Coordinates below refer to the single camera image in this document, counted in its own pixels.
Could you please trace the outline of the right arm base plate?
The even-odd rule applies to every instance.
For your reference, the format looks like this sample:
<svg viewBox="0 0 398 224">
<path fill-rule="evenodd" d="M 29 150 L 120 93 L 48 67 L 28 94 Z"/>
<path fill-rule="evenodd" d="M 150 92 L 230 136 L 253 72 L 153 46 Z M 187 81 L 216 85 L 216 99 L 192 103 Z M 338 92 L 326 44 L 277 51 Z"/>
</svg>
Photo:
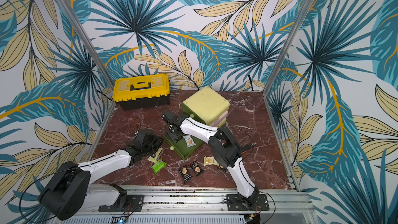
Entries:
<svg viewBox="0 0 398 224">
<path fill-rule="evenodd" d="M 265 194 L 260 194 L 254 201 L 250 201 L 247 198 L 239 194 L 226 195 L 223 202 L 227 204 L 228 211 L 269 211 L 269 203 Z"/>
</svg>

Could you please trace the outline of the green bottom drawer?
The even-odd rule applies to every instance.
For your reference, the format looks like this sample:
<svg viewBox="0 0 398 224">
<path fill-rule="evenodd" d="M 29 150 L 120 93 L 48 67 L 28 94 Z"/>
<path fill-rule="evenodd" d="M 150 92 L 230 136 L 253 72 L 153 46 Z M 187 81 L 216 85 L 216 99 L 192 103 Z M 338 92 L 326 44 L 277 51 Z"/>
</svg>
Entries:
<svg viewBox="0 0 398 224">
<path fill-rule="evenodd" d="M 188 148 L 184 138 L 180 139 L 178 142 L 172 141 L 167 133 L 163 135 L 164 140 L 174 148 L 174 152 L 176 152 L 182 160 L 187 160 L 199 147 L 201 147 L 204 142 L 199 140 L 193 136 L 191 136 L 196 145 Z"/>
</svg>

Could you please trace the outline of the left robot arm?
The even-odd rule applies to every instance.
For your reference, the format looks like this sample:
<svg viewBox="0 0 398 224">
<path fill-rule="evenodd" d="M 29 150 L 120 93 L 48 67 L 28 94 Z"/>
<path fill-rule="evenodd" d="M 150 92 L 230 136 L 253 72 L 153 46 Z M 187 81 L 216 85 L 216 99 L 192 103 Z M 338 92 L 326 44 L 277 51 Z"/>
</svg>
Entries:
<svg viewBox="0 0 398 224">
<path fill-rule="evenodd" d="M 132 206 L 125 189 L 116 184 L 96 189 L 92 183 L 133 166 L 145 156 L 154 157 L 162 143 L 163 139 L 152 130 L 142 129 L 130 144 L 109 155 L 79 164 L 66 162 L 40 193 L 38 202 L 59 220 L 67 220 L 87 208 L 124 211 Z"/>
</svg>

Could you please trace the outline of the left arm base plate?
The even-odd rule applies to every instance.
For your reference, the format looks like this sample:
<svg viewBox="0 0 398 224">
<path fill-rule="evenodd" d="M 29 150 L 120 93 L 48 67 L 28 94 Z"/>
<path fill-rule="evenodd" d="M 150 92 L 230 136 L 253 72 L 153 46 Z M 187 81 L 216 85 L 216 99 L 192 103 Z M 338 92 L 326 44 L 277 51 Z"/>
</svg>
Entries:
<svg viewBox="0 0 398 224">
<path fill-rule="evenodd" d="M 113 205 L 101 205 L 99 212 L 140 212 L 144 203 L 144 195 L 119 196 Z"/>
</svg>

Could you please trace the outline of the green drawer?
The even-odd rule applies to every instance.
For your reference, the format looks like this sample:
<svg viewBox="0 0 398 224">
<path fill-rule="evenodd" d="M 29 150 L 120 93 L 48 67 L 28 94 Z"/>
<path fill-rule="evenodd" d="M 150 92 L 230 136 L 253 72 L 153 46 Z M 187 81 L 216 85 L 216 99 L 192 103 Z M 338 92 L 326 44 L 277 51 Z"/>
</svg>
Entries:
<svg viewBox="0 0 398 224">
<path fill-rule="evenodd" d="M 200 123 L 210 125 L 211 124 L 211 117 L 209 115 L 209 111 L 207 111 L 203 107 L 189 107 L 188 105 L 182 103 L 181 108 L 183 110 L 183 113 L 190 117 L 192 115 L 192 118 Z"/>
<path fill-rule="evenodd" d="M 163 135 L 164 140 L 174 148 L 174 152 L 176 152 L 182 160 L 187 160 L 199 147 L 201 147 L 204 142 L 199 140 L 193 136 L 191 136 L 196 145 L 188 148 L 184 138 L 180 139 L 178 142 L 172 141 L 167 133 Z"/>
</svg>

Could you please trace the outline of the bright green snack packet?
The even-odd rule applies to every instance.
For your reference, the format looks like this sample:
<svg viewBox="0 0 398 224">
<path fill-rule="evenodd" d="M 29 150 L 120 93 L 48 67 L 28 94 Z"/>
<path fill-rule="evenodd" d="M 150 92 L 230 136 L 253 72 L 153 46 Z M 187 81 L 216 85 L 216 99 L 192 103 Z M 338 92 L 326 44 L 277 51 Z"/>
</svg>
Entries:
<svg viewBox="0 0 398 224">
<path fill-rule="evenodd" d="M 158 174 L 166 165 L 167 163 L 160 159 L 154 165 L 152 165 L 151 168 L 155 174 Z"/>
</svg>

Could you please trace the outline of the green top drawer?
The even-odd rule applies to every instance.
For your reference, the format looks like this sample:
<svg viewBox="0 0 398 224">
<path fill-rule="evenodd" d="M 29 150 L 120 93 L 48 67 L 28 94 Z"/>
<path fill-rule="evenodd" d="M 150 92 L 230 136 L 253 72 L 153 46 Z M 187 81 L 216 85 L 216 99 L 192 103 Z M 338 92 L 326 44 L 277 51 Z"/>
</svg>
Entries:
<svg viewBox="0 0 398 224">
<path fill-rule="evenodd" d="M 211 124 L 211 117 L 209 115 L 209 111 L 207 111 L 203 107 L 189 107 L 188 105 L 182 103 L 181 108 L 183 110 L 183 113 L 190 117 L 192 115 L 192 118 L 200 123 L 210 125 Z"/>
</svg>

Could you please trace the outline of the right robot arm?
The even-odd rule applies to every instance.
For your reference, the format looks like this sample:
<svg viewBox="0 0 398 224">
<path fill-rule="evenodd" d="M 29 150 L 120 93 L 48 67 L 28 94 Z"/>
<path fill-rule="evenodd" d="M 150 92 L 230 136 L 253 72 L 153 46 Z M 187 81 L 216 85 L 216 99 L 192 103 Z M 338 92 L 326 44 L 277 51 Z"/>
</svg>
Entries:
<svg viewBox="0 0 398 224">
<path fill-rule="evenodd" d="M 165 112 L 162 119 L 168 125 L 171 140 L 189 135 L 207 143 L 215 160 L 232 176 L 242 204 L 249 207 L 257 204 L 260 192 L 244 167 L 243 150 L 229 128 L 211 127 L 186 115 L 177 116 L 172 111 Z"/>
</svg>

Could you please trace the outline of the cream cookie packet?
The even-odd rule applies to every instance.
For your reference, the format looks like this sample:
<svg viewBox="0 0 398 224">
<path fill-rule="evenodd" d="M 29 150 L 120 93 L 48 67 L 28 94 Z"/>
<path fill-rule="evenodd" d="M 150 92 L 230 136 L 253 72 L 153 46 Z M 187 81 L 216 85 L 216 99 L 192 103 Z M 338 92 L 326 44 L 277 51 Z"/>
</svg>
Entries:
<svg viewBox="0 0 398 224">
<path fill-rule="evenodd" d="M 218 166 L 219 163 L 215 160 L 214 157 L 204 157 L 204 166 Z"/>
</svg>

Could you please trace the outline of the white orange snack packet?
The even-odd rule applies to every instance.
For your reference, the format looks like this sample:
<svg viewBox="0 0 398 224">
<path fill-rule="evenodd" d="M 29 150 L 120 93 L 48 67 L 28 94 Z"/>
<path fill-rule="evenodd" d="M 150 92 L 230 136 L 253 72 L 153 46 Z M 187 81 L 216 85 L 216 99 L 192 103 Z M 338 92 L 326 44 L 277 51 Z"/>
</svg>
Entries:
<svg viewBox="0 0 398 224">
<path fill-rule="evenodd" d="M 185 135 L 185 136 L 183 136 L 183 138 L 184 138 L 188 148 L 196 145 L 194 139 L 190 135 Z"/>
</svg>

